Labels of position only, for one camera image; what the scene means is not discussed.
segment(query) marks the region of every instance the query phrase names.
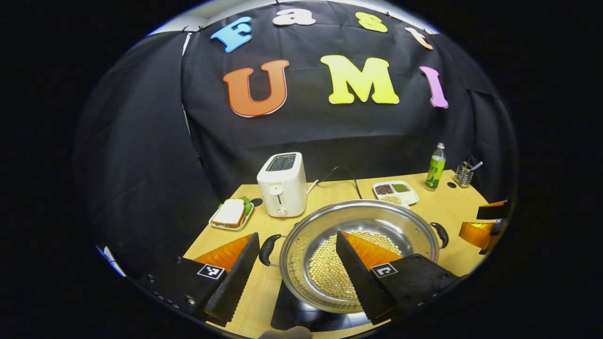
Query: power cord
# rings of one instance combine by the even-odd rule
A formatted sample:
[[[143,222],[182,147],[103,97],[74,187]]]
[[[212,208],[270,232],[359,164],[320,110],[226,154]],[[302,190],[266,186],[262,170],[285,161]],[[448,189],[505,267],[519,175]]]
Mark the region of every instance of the power cord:
[[[337,166],[337,167],[335,167],[334,169],[332,169],[332,170],[331,170],[331,173],[327,174],[327,176],[326,176],[326,177],[324,177],[324,179],[323,179],[323,180],[316,180],[316,181],[315,181],[315,182],[312,184],[312,186],[310,187],[310,189],[308,189],[308,192],[306,193],[306,195],[307,195],[308,193],[310,193],[310,191],[312,190],[312,188],[314,187],[314,185],[317,185],[317,184],[319,184],[319,183],[321,183],[321,182],[323,182],[323,181],[327,180],[327,179],[330,177],[330,175],[331,175],[331,174],[333,174],[333,172],[335,172],[335,170],[337,170],[338,168],[343,168],[344,170],[348,170],[348,171],[350,171],[350,173],[352,174],[352,178],[354,178],[354,185],[356,185],[356,192],[358,193],[358,197],[360,197],[360,199],[362,199],[362,195],[360,194],[360,190],[358,189],[358,182],[356,181],[356,176],[354,175],[354,171],[352,171],[351,169],[349,169],[349,168],[347,168],[347,167],[344,167],[344,166]]]

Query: toaster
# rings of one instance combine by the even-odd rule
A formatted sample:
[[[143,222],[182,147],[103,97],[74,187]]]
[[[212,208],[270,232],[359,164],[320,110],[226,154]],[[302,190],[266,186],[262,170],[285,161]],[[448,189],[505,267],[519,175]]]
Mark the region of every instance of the toaster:
[[[271,156],[257,174],[264,205],[272,217],[296,217],[306,209],[306,172],[302,154]]]

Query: pot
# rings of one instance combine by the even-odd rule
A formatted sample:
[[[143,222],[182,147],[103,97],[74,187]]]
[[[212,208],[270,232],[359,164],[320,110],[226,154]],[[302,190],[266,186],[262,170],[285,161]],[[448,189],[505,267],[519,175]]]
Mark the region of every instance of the pot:
[[[437,235],[442,239],[442,246]],[[287,288],[308,305],[331,313],[362,312],[358,298],[337,298],[321,291],[309,275],[309,261],[318,246],[342,230],[368,230],[387,236],[402,252],[415,253],[438,261],[440,248],[448,244],[448,235],[442,225],[427,223],[413,211],[380,200],[347,200],[325,206],[307,215],[295,224],[288,235],[273,235],[262,244],[259,259],[266,266],[275,266]],[[285,238],[280,250],[279,264],[268,259],[274,243]]]

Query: plate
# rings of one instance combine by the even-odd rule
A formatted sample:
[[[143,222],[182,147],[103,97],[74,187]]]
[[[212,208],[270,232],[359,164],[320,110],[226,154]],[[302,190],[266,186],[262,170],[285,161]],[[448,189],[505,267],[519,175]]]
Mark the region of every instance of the plate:
[[[215,213],[212,215],[212,217],[211,217],[211,218],[209,218],[209,222],[208,222],[208,223],[209,223],[209,224],[210,224],[212,227],[216,227],[217,229],[223,229],[223,230],[242,230],[242,229],[243,229],[243,227],[245,227],[245,224],[247,224],[247,220],[249,220],[249,217],[250,217],[250,216],[251,216],[251,214],[253,213],[253,208],[255,207],[255,206],[254,206],[254,204],[253,204],[252,202],[250,202],[250,204],[251,204],[251,210],[249,211],[249,214],[245,216],[245,218],[243,219],[243,222],[242,222],[242,223],[241,223],[241,225],[240,225],[239,227],[237,227],[237,228],[234,228],[234,229],[233,229],[233,228],[226,227],[226,226],[223,226],[223,225],[216,225],[216,224],[214,224],[214,223],[212,222],[213,218],[214,218],[214,217],[216,216],[216,214],[218,214],[218,212],[220,211],[220,208],[218,208],[218,209],[216,210],[216,212],[215,212]]]
[[[404,185],[408,188],[408,192],[397,192],[392,185]],[[377,192],[377,188],[380,186],[384,186],[384,188],[379,189]],[[390,181],[390,182],[378,182],[373,185],[373,192],[377,196],[377,199],[382,201],[389,201],[391,203],[401,205],[404,207],[408,207],[408,205],[414,204],[418,201],[418,195],[412,189],[411,185],[401,180]]]

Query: green bottle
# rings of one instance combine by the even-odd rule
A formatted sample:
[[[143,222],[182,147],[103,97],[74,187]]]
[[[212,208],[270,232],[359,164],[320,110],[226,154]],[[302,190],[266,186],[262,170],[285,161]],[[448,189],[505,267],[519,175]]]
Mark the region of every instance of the green bottle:
[[[425,180],[425,186],[430,191],[435,191],[442,178],[442,172],[444,171],[444,164],[446,164],[446,155],[444,154],[444,144],[438,143],[438,149],[435,150],[431,156],[431,164],[429,165],[429,171],[427,172],[427,180]]]

